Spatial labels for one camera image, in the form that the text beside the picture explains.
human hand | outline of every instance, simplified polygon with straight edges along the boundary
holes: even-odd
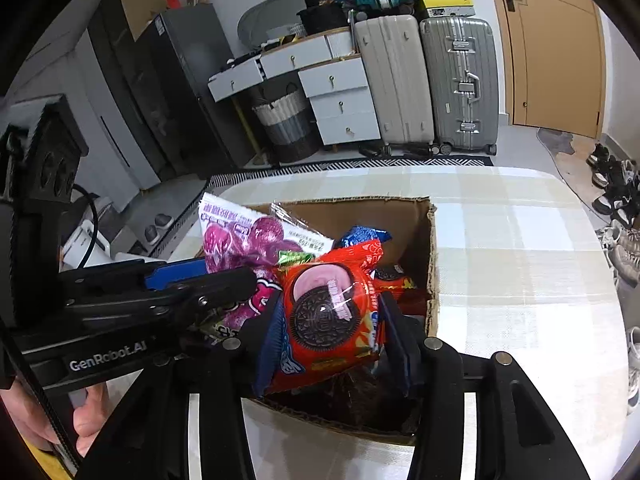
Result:
[[[89,451],[111,413],[105,383],[89,386],[86,392],[84,405],[74,410],[74,429],[78,434],[76,449],[82,456]],[[50,450],[50,443],[60,443],[44,410],[19,381],[14,381],[10,390],[0,390],[0,397],[15,427],[31,444],[39,449]]]

metal screw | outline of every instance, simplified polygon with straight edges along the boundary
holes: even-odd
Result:
[[[156,314],[156,316],[160,316],[161,314],[166,314],[169,312],[169,309],[165,306],[150,306],[152,314]]]
[[[511,357],[507,352],[498,352],[495,355],[495,360],[498,361],[502,366],[509,366],[513,363],[513,357]]]
[[[237,350],[240,348],[240,340],[237,337],[230,337],[222,342],[222,348],[225,350]]]
[[[428,337],[424,340],[424,345],[431,350],[440,350],[442,348],[442,341],[437,337]]]
[[[165,366],[169,364],[169,361],[170,361],[169,357],[164,354],[157,355],[153,358],[153,363],[156,366]]]

black bag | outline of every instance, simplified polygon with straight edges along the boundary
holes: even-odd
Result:
[[[298,13],[298,16],[300,16],[308,35],[349,25],[347,17],[342,11],[342,4],[337,2],[303,9]]]

wooden door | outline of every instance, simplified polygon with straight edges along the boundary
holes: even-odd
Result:
[[[500,26],[508,28],[502,39],[510,42],[513,61],[513,123],[596,137],[605,76],[600,17],[593,1],[501,4]],[[507,78],[510,72],[505,70]]]

silver suitcase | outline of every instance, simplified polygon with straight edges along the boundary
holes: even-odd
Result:
[[[485,20],[461,16],[420,23],[440,152],[452,148],[495,155],[498,67]]]
[[[383,16],[355,26],[356,38],[387,144],[433,144],[427,68],[413,16]]]

